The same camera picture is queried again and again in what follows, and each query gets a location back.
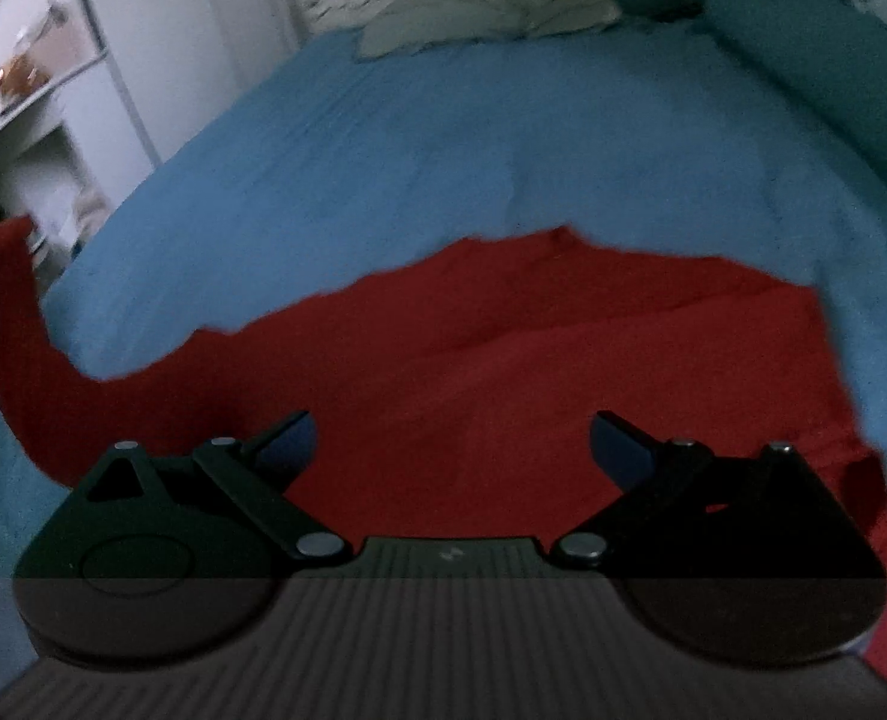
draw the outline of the ribbed gray surface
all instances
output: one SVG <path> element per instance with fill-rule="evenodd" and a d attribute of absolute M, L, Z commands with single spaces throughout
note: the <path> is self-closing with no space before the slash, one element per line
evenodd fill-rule
<path fill-rule="evenodd" d="M 427 542 L 414 542 L 416 557 L 401 543 L 376 544 L 367 560 L 385 575 L 425 570 Z M 709 664 L 637 623 L 606 579 L 533 577 L 526 542 L 490 557 L 532 578 L 472 578 L 480 556 L 461 551 L 437 550 L 450 555 L 445 578 L 293 579 L 258 628 L 187 664 L 106 674 L 40 661 L 0 696 L 0 714 L 887 720 L 887 685 L 857 659 L 778 673 Z"/>

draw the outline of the brown object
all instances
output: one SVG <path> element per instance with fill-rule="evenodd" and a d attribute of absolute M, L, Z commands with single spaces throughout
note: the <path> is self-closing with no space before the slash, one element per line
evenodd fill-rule
<path fill-rule="evenodd" d="M 50 81 L 50 74 L 34 64 L 24 53 L 8 60 L 0 67 L 0 96 L 3 100 L 10 98 L 27 98 Z"/>

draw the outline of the mattress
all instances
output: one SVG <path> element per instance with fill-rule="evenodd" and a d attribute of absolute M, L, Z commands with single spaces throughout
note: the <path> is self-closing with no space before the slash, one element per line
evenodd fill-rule
<path fill-rule="evenodd" d="M 355 40 L 313 41 L 53 286 L 48 329 L 80 370 L 136 370 L 197 327 L 237 329 L 466 236 L 566 224 L 815 285 L 887 460 L 886 186 L 699 20 L 364 63 Z M 64 495 L 0 416 L 0 687 L 32 659 L 7 576 Z"/>

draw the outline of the bed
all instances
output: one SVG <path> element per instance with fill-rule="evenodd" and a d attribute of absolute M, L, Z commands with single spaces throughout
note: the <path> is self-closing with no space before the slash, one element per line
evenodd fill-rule
<path fill-rule="evenodd" d="M 197 327 L 240 328 L 464 237 L 570 225 L 814 285 L 887 468 L 887 183 L 705 19 L 367 62 L 335 26 L 351 24 L 322 25 L 161 167 L 48 292 L 53 343 L 81 371 L 126 374 Z M 0 414 L 0 687 L 34 656 L 8 576 L 64 495 Z"/>

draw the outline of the red fabric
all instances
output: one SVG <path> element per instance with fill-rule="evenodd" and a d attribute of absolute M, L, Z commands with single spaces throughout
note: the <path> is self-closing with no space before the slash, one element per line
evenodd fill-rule
<path fill-rule="evenodd" d="M 0 408 L 63 484 L 114 440 L 184 453 L 306 408 L 319 451 L 288 495 L 328 527 L 547 544 L 618 495 L 589 454 L 591 415 L 610 409 L 720 454 L 791 440 L 887 566 L 884 478 L 811 290 L 565 230 L 463 241 L 96 382 L 49 346 L 28 232 L 0 225 Z M 887 614 L 869 660 L 887 676 Z"/>

